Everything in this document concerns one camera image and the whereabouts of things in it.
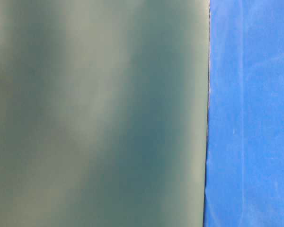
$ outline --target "blue cloth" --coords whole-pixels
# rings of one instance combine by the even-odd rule
[[[284,0],[211,0],[205,227],[284,227]]]

